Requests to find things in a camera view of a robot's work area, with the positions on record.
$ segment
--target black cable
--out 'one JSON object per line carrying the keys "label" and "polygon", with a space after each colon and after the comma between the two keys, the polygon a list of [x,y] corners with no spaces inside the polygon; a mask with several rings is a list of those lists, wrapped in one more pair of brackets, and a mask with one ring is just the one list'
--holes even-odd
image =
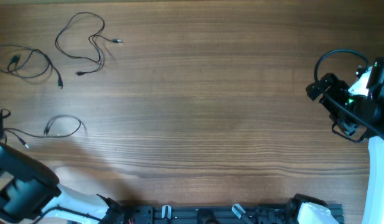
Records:
{"label": "black cable", "polygon": [[[74,130],[72,133],[70,134],[66,134],[66,135],[61,135],[61,136],[58,136],[58,135],[49,135],[49,131],[52,127],[52,125],[54,125],[54,123],[56,122],[56,120],[60,119],[60,118],[73,118],[73,119],[76,119],[78,121],[78,127],[76,128],[76,130]],[[57,115],[57,116],[54,116],[53,118],[51,118],[47,124],[45,125],[45,128],[44,128],[44,135],[42,136],[39,136],[39,135],[35,135],[35,134],[30,134],[30,133],[27,133],[25,131],[22,131],[20,129],[17,129],[17,128],[4,128],[3,129],[3,132],[8,132],[8,133],[11,133],[13,135],[15,135],[15,137],[17,137],[17,139],[25,146],[25,147],[29,147],[27,145],[27,143],[25,142],[25,140],[23,140],[16,132],[19,132],[19,133],[22,133],[22,134],[25,134],[27,136],[30,136],[30,137],[33,137],[33,138],[65,138],[65,137],[69,137],[71,135],[73,135],[74,133],[76,133],[80,128],[81,128],[81,125],[84,127],[84,129],[87,129],[87,127],[85,126],[85,124],[80,120],[78,119],[76,116],[72,116],[72,115],[66,115],[66,114],[61,114],[61,115]]]}
{"label": "black cable", "polygon": [[[80,14],[91,14],[93,16],[96,16],[97,18],[101,19],[102,22],[103,22],[103,25],[102,27],[100,28],[100,30],[98,30],[98,32],[96,32],[95,34],[92,34],[91,36],[88,37],[88,41],[92,44],[92,46],[95,48],[96,52],[98,52],[98,60],[93,60],[91,59],[90,57],[81,57],[81,56],[74,56],[74,55],[69,55],[68,53],[66,53],[59,45],[59,42],[58,42],[58,39],[60,37],[60,35],[68,29],[68,26],[70,25],[70,23],[72,22],[72,20],[74,19],[74,17],[76,17],[77,15],[80,15]],[[103,32],[103,29],[105,28],[105,20],[100,17],[99,15],[96,15],[95,13],[92,13],[92,12],[79,12],[77,14],[75,14],[73,17],[70,18],[69,22],[67,23],[67,25],[59,32],[59,34],[56,36],[56,39],[55,39],[55,46],[56,48],[62,53],[62,54],[65,54],[66,56],[70,57],[70,58],[83,58],[83,59],[88,59],[92,62],[95,62],[98,64],[98,68],[96,68],[95,70],[92,70],[90,72],[76,72],[75,74],[76,75],[84,75],[84,74],[87,74],[87,73],[93,73],[93,72],[97,72],[99,71],[102,67],[103,67],[103,64],[104,64],[104,58],[101,56],[101,49],[99,48],[97,42],[96,42],[96,38],[97,37],[101,37],[107,41],[110,41],[110,42],[113,42],[113,43],[122,43],[121,40],[119,39],[108,39],[106,37],[103,37],[102,35],[100,35],[102,32]]]}
{"label": "black cable", "polygon": [[[53,65],[51,59],[48,57],[48,55],[46,55],[45,53],[43,53],[41,50],[39,49],[33,49],[33,48],[30,48],[30,47],[26,47],[26,46],[23,46],[23,45],[16,45],[16,44],[2,44],[0,45],[0,49],[1,48],[4,48],[4,47],[20,47],[20,48],[23,48],[23,49],[26,49],[26,50],[30,50],[30,54],[29,56],[27,57],[27,59],[19,66],[15,66],[14,69],[10,69],[11,65],[14,63],[15,65],[17,65],[17,63],[19,62],[20,60],[20,55],[15,55],[13,56],[12,60],[9,62],[8,66],[6,67],[6,70],[3,70],[2,68],[0,68],[0,72],[3,72],[3,73],[6,73],[6,74],[10,74],[10,75],[13,75],[15,77],[18,77],[18,78],[21,78],[21,79],[29,79],[29,78],[37,78],[41,75],[43,75],[48,69],[49,67],[51,67],[51,70],[55,70],[57,76],[58,76],[58,80],[57,80],[57,85],[59,86],[59,88],[63,88],[63,80],[62,80],[62,76],[60,75],[60,72],[56,69],[56,67]],[[23,75],[19,75],[18,73],[15,73],[17,72],[18,70],[20,70],[31,58],[32,54],[33,53],[37,53],[37,54],[41,54],[42,56],[44,56],[44,58],[46,59],[46,61],[48,62],[48,65],[47,67],[45,68],[45,70],[37,75],[32,75],[32,76],[23,76]]]}
{"label": "black cable", "polygon": [[74,215],[79,215],[79,216],[82,216],[82,217],[85,217],[85,218],[91,218],[91,219],[96,220],[96,221],[98,221],[100,223],[102,222],[102,219],[94,217],[92,215],[84,214],[84,213],[76,212],[76,211],[68,209],[68,208],[62,208],[60,206],[56,206],[56,207],[52,207],[52,208],[46,210],[43,214],[40,215],[40,217],[38,217],[36,220],[34,220],[31,224],[37,224],[38,222],[41,221],[41,219],[43,219],[44,216],[46,216],[46,214],[48,214],[49,212],[54,211],[54,210],[68,212],[68,213],[72,213]]}
{"label": "black cable", "polygon": [[328,56],[332,55],[332,54],[336,54],[336,53],[350,53],[350,54],[353,54],[353,55],[356,55],[358,57],[360,57],[366,64],[366,70],[368,69],[369,67],[369,62],[367,60],[367,58],[362,55],[361,53],[359,52],[356,52],[354,50],[349,50],[349,49],[337,49],[337,50],[332,50],[330,52],[327,52],[326,54],[324,54],[316,63],[315,65],[315,70],[314,70],[314,79],[315,79],[315,83],[317,85],[317,87],[319,88],[319,90],[323,93],[323,96],[325,96],[332,104],[336,105],[336,107],[338,107],[340,110],[342,110],[343,112],[345,112],[348,116],[350,116],[351,118],[355,119],[358,123],[366,126],[369,130],[373,131],[376,135],[378,135],[380,138],[382,138],[384,140],[384,134],[379,131],[377,128],[373,127],[371,124],[367,123],[366,121],[362,120],[361,118],[359,118],[358,116],[354,115],[353,113],[351,113],[348,109],[344,108],[342,105],[340,105],[338,102],[336,102],[333,98],[331,98],[331,96],[329,96],[325,89],[322,88],[322,85],[317,77],[317,73],[318,73],[318,70],[319,70],[319,65],[322,63],[322,61],[324,59],[326,59]]}
{"label": "black cable", "polygon": [[10,110],[2,108],[0,114],[1,114],[2,118],[5,119],[5,118],[9,117],[12,113]]}

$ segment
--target tangled cable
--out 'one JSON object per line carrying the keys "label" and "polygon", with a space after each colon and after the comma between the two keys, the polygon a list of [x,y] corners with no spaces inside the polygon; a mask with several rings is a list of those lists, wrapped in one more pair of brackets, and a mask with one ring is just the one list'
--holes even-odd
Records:
{"label": "tangled cable", "polygon": [[[4,70],[4,69],[2,69],[0,67],[0,72],[6,73],[6,74],[10,74],[10,75],[13,75],[13,76],[21,78],[21,79],[29,79],[29,78],[37,78],[37,77],[43,75],[49,69],[49,67],[51,67],[51,69],[55,70],[55,72],[56,72],[56,74],[58,76],[57,85],[59,86],[59,88],[63,88],[62,76],[60,75],[60,73],[56,69],[56,67],[53,65],[53,63],[50,60],[50,58],[48,57],[48,55],[43,53],[41,50],[33,49],[33,48],[26,47],[26,46],[23,46],[23,45],[16,45],[16,44],[2,44],[2,45],[0,45],[0,49],[2,49],[4,47],[20,47],[22,49],[30,50],[30,54],[29,54],[29,56],[27,56],[27,59],[22,64],[20,64],[20,65],[18,65],[18,63],[20,61],[21,55],[19,55],[19,54],[14,55],[12,57],[11,61],[9,62],[8,66],[6,67],[6,70]],[[45,70],[43,72],[41,72],[39,74],[36,74],[36,75],[32,75],[32,76],[20,75],[18,73],[18,71],[20,69],[22,69],[26,65],[26,63],[30,60],[30,58],[31,58],[31,56],[32,56],[32,54],[34,52],[37,53],[37,54],[41,54],[46,59],[46,61],[48,62],[47,67],[45,68]]]}
{"label": "tangled cable", "polygon": [[[6,115],[3,115],[2,118],[7,118],[8,116],[11,115],[11,112],[7,109],[2,109],[1,110],[1,114],[3,114],[3,111],[7,111],[7,114]],[[49,131],[52,127],[52,125],[54,125],[54,123],[56,122],[56,120],[60,119],[60,118],[73,118],[75,120],[78,121],[78,127],[73,131],[71,132],[70,134],[65,134],[65,135],[49,135]],[[72,115],[67,115],[67,114],[61,114],[61,115],[57,115],[57,116],[54,116],[53,118],[51,118],[47,124],[45,125],[45,128],[44,128],[44,135],[42,136],[38,136],[38,135],[35,135],[35,134],[30,134],[30,133],[27,133],[25,131],[22,131],[20,129],[17,129],[17,128],[4,128],[3,129],[3,132],[8,132],[8,133],[11,133],[13,135],[15,135],[17,137],[17,139],[27,148],[29,148],[29,146],[27,145],[27,143],[25,142],[25,140],[23,140],[22,138],[20,138],[20,136],[16,133],[22,133],[22,134],[25,134],[27,136],[30,136],[30,137],[33,137],[33,138],[65,138],[65,137],[69,137],[71,135],[73,135],[74,133],[76,133],[80,128],[81,126],[84,127],[84,129],[86,130],[87,127],[85,126],[85,124],[79,119],[77,118],[76,116],[72,116]],[[5,137],[5,144],[7,143],[7,136],[4,135]]]}
{"label": "tangled cable", "polygon": [[[59,45],[59,42],[58,42],[58,39],[60,37],[60,35],[63,34],[63,32],[65,32],[65,30],[68,29],[70,23],[72,22],[72,20],[74,19],[74,17],[76,17],[77,15],[80,15],[80,14],[91,14],[93,16],[96,16],[97,18],[101,19],[102,22],[103,22],[103,25],[102,27],[100,28],[100,30],[98,30],[98,32],[96,32],[95,34],[92,34],[91,36],[89,36],[88,38],[88,41],[92,44],[93,48],[95,48],[96,52],[98,52],[98,60],[93,60],[91,59],[90,57],[82,57],[82,56],[74,56],[74,55],[70,55],[68,53],[66,53],[62,48],[61,46]],[[101,37],[107,41],[110,41],[110,42],[113,42],[113,43],[122,43],[123,41],[122,40],[119,40],[119,39],[108,39],[106,37],[103,37],[102,35],[100,35],[102,32],[103,32],[103,29],[105,28],[105,20],[100,17],[99,15],[96,15],[95,13],[92,13],[92,12],[79,12],[77,14],[75,14],[70,20],[69,22],[67,23],[67,25],[59,32],[59,34],[56,36],[56,39],[55,39],[55,46],[56,48],[63,54],[65,54],[66,56],[70,57],[70,58],[74,58],[74,59],[80,59],[80,58],[83,58],[83,59],[88,59],[92,62],[95,62],[98,64],[98,68],[96,68],[95,70],[92,70],[92,71],[89,71],[89,72],[76,72],[75,74],[76,75],[84,75],[84,74],[87,74],[87,73],[93,73],[93,72],[97,72],[99,70],[102,69],[103,67],[103,64],[105,62],[105,59],[104,57],[101,56],[101,49],[99,48],[97,42],[96,42],[96,38],[97,37]]]}

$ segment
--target cable connector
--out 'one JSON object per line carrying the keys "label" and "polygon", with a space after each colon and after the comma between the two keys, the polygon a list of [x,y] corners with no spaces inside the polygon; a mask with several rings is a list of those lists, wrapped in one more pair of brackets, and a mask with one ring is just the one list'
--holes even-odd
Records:
{"label": "cable connector", "polygon": [[59,78],[57,80],[57,85],[59,86],[59,88],[63,88],[63,80],[62,80],[62,78]]}
{"label": "cable connector", "polygon": [[120,39],[113,39],[111,40],[113,43],[122,43],[123,41]]}
{"label": "cable connector", "polygon": [[76,72],[75,74],[76,75],[84,75],[84,74],[86,74],[86,72]]}
{"label": "cable connector", "polygon": [[22,138],[19,138],[19,141],[22,143],[23,146],[29,148],[29,145],[27,145],[27,143]]}
{"label": "cable connector", "polygon": [[11,62],[9,62],[9,65],[12,65],[13,63],[17,63],[20,61],[20,56],[21,55],[14,55],[11,59]]}

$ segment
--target cable plug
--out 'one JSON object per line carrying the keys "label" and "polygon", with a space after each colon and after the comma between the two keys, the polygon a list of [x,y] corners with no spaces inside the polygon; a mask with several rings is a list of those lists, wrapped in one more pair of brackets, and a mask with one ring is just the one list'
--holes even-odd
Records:
{"label": "cable plug", "polygon": [[27,145],[27,143],[22,138],[19,138],[19,141],[22,143],[23,146],[29,148],[29,145]]}
{"label": "cable plug", "polygon": [[13,58],[11,59],[11,62],[9,62],[9,65],[12,65],[13,63],[17,63],[20,61],[20,56],[21,55],[14,55]]}
{"label": "cable plug", "polygon": [[76,72],[75,74],[76,75],[84,75],[84,74],[86,74],[86,72]]}
{"label": "cable plug", "polygon": [[57,80],[57,85],[59,86],[59,88],[63,88],[63,80],[61,77],[59,77],[59,79]]}
{"label": "cable plug", "polygon": [[122,43],[123,41],[120,39],[113,39],[111,40],[113,43]]}

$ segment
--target wooden table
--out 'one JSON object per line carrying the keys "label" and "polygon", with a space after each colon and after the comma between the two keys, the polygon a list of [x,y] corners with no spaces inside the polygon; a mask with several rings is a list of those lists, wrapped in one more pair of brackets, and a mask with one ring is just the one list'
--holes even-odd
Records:
{"label": "wooden table", "polygon": [[[80,11],[102,16],[103,35],[124,41],[100,40],[105,66],[82,77],[74,73],[96,65],[54,46]],[[100,26],[80,16],[60,37],[61,46],[97,58],[87,37]],[[42,134],[56,114],[87,125],[87,132],[67,139],[25,136],[30,149],[9,136],[8,144],[48,165],[63,185],[157,205],[285,203],[301,193],[342,203],[346,223],[361,222],[367,142],[333,135],[328,112],[305,87],[329,50],[355,49],[371,61],[384,55],[384,2],[0,6],[0,44],[7,43],[45,52],[64,88],[57,88],[54,73],[40,84],[0,73],[0,104],[12,111],[5,127]],[[29,72],[44,66],[40,59]],[[351,83],[360,63],[334,56],[320,75],[334,72]],[[52,132],[74,125],[59,121]]]}

